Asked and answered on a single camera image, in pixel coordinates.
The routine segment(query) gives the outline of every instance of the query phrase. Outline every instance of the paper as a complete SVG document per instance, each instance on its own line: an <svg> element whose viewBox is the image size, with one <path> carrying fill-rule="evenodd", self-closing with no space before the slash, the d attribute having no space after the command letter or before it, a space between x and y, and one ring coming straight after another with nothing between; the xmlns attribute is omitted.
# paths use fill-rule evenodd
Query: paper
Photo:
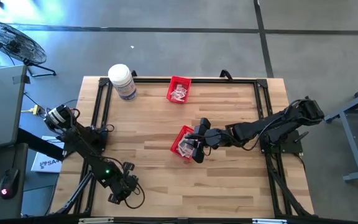
<svg viewBox="0 0 358 224"><path fill-rule="evenodd" d="M43 140L54 140L54 141L49 141L49 143L54 144L61 149L63 149L63 147L65 145L64 142L60 142L55 137L42 136L42 139ZM32 167L31 167L31 171L59 173L61 168L62 168L61 161L59 161L57 159L53 159L51 157L48 157L45 154L42 154L40 152L37 152L37 155L35 155L35 159L32 164Z"/></svg>

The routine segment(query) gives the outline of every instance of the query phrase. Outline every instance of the small red container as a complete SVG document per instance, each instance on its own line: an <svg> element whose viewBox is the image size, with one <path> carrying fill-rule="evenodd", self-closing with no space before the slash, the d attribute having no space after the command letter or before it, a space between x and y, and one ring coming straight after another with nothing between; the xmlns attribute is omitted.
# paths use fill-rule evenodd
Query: small red container
<svg viewBox="0 0 358 224"><path fill-rule="evenodd" d="M178 85L182 85L182 87L187 90L186 96L184 97L183 101L174 100L171 95L171 93L177 89ZM191 85L190 78L172 77L171 83L169 84L167 99L174 103L186 103L187 97L189 96L189 92L190 92L190 85Z"/></svg>
<svg viewBox="0 0 358 224"><path fill-rule="evenodd" d="M193 129L189 128L188 126L184 125L182 127L182 129L180 130L179 132L179 135L178 137L175 139L175 141L173 142L172 146L171 146L171 152L179 155L180 157L186 159L186 160L191 160L191 157L190 158L186 158L186 157L183 157L181 156L181 154L178 152L178 145L179 145L179 141L183 138L183 136L187 133L193 133Z"/></svg>

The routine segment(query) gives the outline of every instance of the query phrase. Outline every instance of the computer mouse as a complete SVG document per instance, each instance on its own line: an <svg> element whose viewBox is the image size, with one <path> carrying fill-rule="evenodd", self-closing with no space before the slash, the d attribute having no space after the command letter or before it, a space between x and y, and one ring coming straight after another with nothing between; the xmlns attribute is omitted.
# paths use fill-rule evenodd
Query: computer mouse
<svg viewBox="0 0 358 224"><path fill-rule="evenodd" d="M0 196L2 199L11 199L17 193L20 172L18 169L11 168L5 171L0 182Z"/></svg>

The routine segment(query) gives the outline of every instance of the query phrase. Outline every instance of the label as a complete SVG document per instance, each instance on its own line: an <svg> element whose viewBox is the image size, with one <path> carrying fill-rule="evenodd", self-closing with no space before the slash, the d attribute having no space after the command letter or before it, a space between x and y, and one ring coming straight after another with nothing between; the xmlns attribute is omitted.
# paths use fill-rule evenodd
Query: label
<svg viewBox="0 0 358 224"><path fill-rule="evenodd" d="M132 100L136 97L136 86L134 80L131 79L128 84L122 86L114 86L123 100Z"/></svg>

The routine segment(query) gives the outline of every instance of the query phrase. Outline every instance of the jar lid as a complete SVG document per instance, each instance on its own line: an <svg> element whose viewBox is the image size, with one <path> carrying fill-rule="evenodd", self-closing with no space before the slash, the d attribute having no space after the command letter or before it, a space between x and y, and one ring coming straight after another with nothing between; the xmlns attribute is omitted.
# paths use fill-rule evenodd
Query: jar lid
<svg viewBox="0 0 358 224"><path fill-rule="evenodd" d="M131 80L131 72L126 65L113 65L108 72L108 76L113 85L123 85Z"/></svg>

